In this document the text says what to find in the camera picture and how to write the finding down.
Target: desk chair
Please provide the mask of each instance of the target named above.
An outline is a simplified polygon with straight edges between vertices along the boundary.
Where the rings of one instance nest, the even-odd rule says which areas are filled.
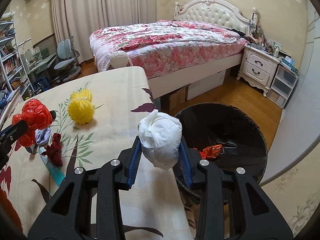
[[[75,77],[77,77],[81,72],[81,68],[76,65],[78,64],[77,58],[80,56],[80,54],[77,50],[73,48],[70,40],[72,38],[73,36],[69,39],[61,41],[57,48],[58,57],[61,59],[67,59],[62,62],[59,62],[57,65],[54,66],[55,70],[66,69],[66,71],[60,76],[59,81],[61,81],[61,79],[63,82],[72,80]]]

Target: black trash bag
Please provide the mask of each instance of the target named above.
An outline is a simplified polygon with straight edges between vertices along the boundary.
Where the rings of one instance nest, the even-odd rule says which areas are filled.
[[[182,124],[182,135],[188,147],[202,151],[208,146],[222,144],[220,156],[212,160],[219,168],[234,171],[243,167],[255,181],[261,181],[267,165],[267,145],[259,127],[241,110],[201,103],[183,109],[175,117]],[[173,171],[179,188],[199,201],[200,191],[187,189],[177,164]]]

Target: yellow yarn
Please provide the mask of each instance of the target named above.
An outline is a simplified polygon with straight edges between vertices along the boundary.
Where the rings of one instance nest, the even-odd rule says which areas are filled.
[[[87,88],[80,92],[73,92],[68,106],[70,118],[78,124],[90,122],[94,114],[94,106],[91,102],[92,93]]]

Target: bed headboard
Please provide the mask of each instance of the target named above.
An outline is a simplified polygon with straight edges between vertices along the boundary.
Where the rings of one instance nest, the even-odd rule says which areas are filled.
[[[177,21],[201,22],[234,28],[250,35],[250,20],[242,16],[240,9],[224,0],[193,0],[180,10],[176,2],[174,19]]]

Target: beige curtain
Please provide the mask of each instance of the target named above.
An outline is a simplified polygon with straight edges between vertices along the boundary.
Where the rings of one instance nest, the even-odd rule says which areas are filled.
[[[102,0],[102,8],[108,26],[156,21],[156,0]]]
[[[104,28],[101,0],[52,0],[57,43],[74,36],[79,62],[92,58],[89,37]]]

